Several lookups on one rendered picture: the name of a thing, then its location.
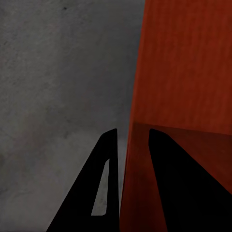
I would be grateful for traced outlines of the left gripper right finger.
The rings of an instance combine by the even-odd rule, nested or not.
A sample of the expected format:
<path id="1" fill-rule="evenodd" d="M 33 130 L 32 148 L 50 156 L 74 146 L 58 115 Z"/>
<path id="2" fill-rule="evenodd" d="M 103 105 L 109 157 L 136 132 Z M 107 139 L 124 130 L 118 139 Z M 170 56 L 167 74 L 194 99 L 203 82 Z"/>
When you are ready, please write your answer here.
<path id="1" fill-rule="evenodd" d="M 232 232 L 232 194 L 166 133 L 149 150 L 168 232 Z"/>

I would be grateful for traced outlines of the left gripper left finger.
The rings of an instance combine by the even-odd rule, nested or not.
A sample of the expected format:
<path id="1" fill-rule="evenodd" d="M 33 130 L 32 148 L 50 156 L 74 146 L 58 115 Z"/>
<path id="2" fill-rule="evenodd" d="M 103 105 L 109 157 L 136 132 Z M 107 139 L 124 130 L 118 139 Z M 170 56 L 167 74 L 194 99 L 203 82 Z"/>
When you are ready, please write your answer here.
<path id="1" fill-rule="evenodd" d="M 92 216 L 108 160 L 106 214 Z M 46 232 L 119 232 L 117 129 L 100 137 Z"/>

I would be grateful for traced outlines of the storage box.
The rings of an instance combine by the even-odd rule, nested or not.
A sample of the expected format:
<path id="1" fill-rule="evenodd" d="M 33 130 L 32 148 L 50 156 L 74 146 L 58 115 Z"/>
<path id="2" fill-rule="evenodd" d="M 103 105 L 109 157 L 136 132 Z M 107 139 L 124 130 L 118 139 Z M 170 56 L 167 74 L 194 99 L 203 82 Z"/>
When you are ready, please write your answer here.
<path id="1" fill-rule="evenodd" d="M 232 0 L 145 0 L 119 232 L 168 232 L 150 129 L 232 194 Z"/>

